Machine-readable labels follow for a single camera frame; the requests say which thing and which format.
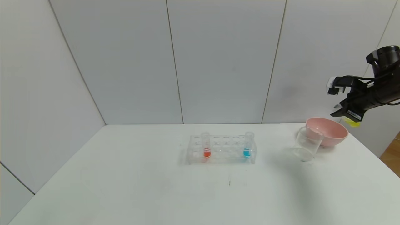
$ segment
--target test tube rack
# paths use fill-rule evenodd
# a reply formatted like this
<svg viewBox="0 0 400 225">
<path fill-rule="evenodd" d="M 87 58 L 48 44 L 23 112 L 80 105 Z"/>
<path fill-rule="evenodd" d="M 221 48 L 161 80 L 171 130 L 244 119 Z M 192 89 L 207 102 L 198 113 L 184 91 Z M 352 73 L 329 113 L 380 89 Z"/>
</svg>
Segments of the test tube rack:
<svg viewBox="0 0 400 225">
<path fill-rule="evenodd" d="M 247 163 L 255 164 L 257 147 L 254 133 L 246 135 L 190 136 L 187 152 L 189 164 L 197 163 Z"/>
</svg>

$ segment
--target test tube with blue liquid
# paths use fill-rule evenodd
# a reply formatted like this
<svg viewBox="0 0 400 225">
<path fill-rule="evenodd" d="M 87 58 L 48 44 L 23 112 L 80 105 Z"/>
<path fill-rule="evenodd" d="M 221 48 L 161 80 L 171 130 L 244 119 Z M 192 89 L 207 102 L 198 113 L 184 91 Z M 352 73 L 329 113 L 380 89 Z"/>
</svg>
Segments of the test tube with blue liquid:
<svg viewBox="0 0 400 225">
<path fill-rule="evenodd" d="M 204 151 L 204 157 L 209 158 L 211 156 L 211 148 L 210 148 L 210 133 L 204 132 L 200 135 L 201 144 Z"/>
<path fill-rule="evenodd" d="M 244 136 L 244 149 L 243 149 L 243 155 L 246 158 L 249 158 L 251 156 L 251 148 L 253 144 L 253 139 L 254 139 L 254 133 L 253 132 L 246 132 Z"/>
</svg>

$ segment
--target blue liquid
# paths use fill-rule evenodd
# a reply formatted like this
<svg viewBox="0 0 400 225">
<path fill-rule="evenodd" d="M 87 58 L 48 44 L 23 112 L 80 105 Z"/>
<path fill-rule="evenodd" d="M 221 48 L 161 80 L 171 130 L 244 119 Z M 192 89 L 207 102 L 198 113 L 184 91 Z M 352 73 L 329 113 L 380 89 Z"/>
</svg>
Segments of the blue liquid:
<svg viewBox="0 0 400 225">
<path fill-rule="evenodd" d="M 249 158 L 250 157 L 250 148 L 248 148 L 248 147 L 244 148 L 243 155 L 244 155 L 244 157 Z"/>
</svg>

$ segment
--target panel seam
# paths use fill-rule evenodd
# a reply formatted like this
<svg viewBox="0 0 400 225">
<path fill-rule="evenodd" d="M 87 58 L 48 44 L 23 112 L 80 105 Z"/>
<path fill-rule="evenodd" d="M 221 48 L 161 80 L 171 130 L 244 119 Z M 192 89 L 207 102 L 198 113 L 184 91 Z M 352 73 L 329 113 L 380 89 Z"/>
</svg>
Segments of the panel seam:
<svg viewBox="0 0 400 225">
<path fill-rule="evenodd" d="M 176 60 L 175 60 L 175 51 L 174 51 L 174 42 L 172 41 L 172 30 L 171 30 L 171 22 L 170 22 L 170 13 L 168 11 L 168 2 L 165 0 L 165 5 L 167 7 L 167 16 L 168 16 L 168 25 L 170 27 L 170 35 L 171 35 L 171 46 L 172 46 L 172 55 L 174 56 L 174 66 L 175 66 L 175 75 L 176 75 L 176 84 L 178 86 L 178 97 L 179 97 L 179 105 L 180 105 L 180 113 L 182 116 L 182 124 L 183 122 L 183 111 L 182 111 L 182 101 L 180 99 L 180 90 L 179 90 L 179 81 L 178 81 L 178 71 L 176 70 Z"/>
<path fill-rule="evenodd" d="M 75 60 L 75 57 L 74 57 L 74 54 L 73 54 L 72 51 L 71 51 L 70 45 L 68 44 L 67 39 L 65 38 L 64 32 L 63 32 L 62 29 L 61 29 L 61 25 L 60 25 L 60 22 L 58 21 L 58 18 L 57 18 L 57 15 L 56 15 L 56 11 L 54 10 L 53 5 L 51 4 L 50 0 L 48 0 L 48 3 L 50 4 L 50 8 L 51 8 L 51 10 L 52 10 L 52 12 L 53 12 L 53 15 L 54 15 L 54 17 L 55 17 L 55 19 L 56 19 L 56 21 L 57 21 L 58 28 L 60 29 L 61 35 L 62 35 L 62 37 L 64 38 L 64 42 L 65 42 L 65 44 L 67 45 L 68 50 L 70 51 L 70 54 L 71 54 L 71 56 L 72 56 L 72 59 L 74 60 L 75 66 L 76 66 L 76 68 L 78 69 L 78 72 L 79 72 L 79 74 L 80 74 L 80 77 L 82 78 L 83 83 L 85 84 L 85 87 L 86 87 L 86 89 L 88 90 L 88 92 L 89 92 L 89 94 L 90 94 L 90 97 L 92 98 L 92 100 L 93 100 L 93 102 L 94 102 L 94 105 L 96 106 L 97 111 L 98 111 L 99 114 L 100 114 L 101 119 L 103 120 L 104 124 L 107 125 L 106 121 L 104 120 L 103 115 L 102 115 L 101 112 L 100 112 L 99 107 L 97 106 L 96 101 L 95 101 L 94 98 L 93 98 L 92 93 L 91 93 L 90 90 L 89 90 L 88 84 L 86 84 L 86 81 L 85 81 L 85 79 L 84 79 L 83 76 L 82 76 L 82 72 L 80 71 L 80 68 L 79 68 L 79 66 L 78 66 L 78 64 L 77 64 L 77 62 L 76 62 L 76 60 Z"/>
<path fill-rule="evenodd" d="M 28 191 L 30 191 L 33 195 L 35 195 L 35 192 L 33 192 L 28 186 L 26 186 L 22 180 L 20 180 L 13 172 L 11 172 L 11 170 L 4 165 L 4 163 L 2 161 L 0 161 L 0 165 L 2 165 L 13 177 L 15 177 L 15 179 L 17 179 L 26 189 L 28 189 Z"/>
<path fill-rule="evenodd" d="M 286 5 L 287 5 L 287 4 L 288 4 L 288 0 L 285 1 L 285 7 L 283 8 L 283 15 L 282 15 L 282 22 L 281 22 L 281 24 L 280 24 L 280 30 L 279 30 L 279 36 L 278 36 L 278 43 L 276 44 L 274 63 L 273 63 L 273 65 L 272 65 L 270 83 L 268 84 L 267 97 L 266 97 L 266 99 L 265 99 L 265 105 L 264 105 L 264 111 L 263 111 L 263 113 L 262 113 L 261 123 L 262 123 L 263 120 L 264 120 L 265 109 L 266 109 L 266 107 L 267 107 L 267 100 L 268 100 L 268 95 L 269 95 L 269 93 L 270 93 L 270 87 L 271 87 L 271 82 L 272 82 L 272 75 L 274 74 L 276 55 L 277 55 L 277 53 L 278 53 L 278 47 L 279 47 L 279 42 L 280 42 L 280 36 L 281 36 L 281 34 L 282 34 L 283 20 L 284 20 L 284 18 L 285 18 Z"/>
</svg>

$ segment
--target clear glass cup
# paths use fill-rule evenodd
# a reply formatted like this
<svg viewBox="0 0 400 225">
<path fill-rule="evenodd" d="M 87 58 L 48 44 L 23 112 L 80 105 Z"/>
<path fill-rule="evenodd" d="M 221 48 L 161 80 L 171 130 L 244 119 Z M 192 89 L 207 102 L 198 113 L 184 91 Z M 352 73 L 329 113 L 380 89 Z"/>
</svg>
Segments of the clear glass cup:
<svg viewBox="0 0 400 225">
<path fill-rule="evenodd" d="M 293 153 L 302 161 L 310 161 L 317 153 L 324 135 L 310 127 L 301 127 L 297 134 L 296 143 L 293 147 Z"/>
</svg>

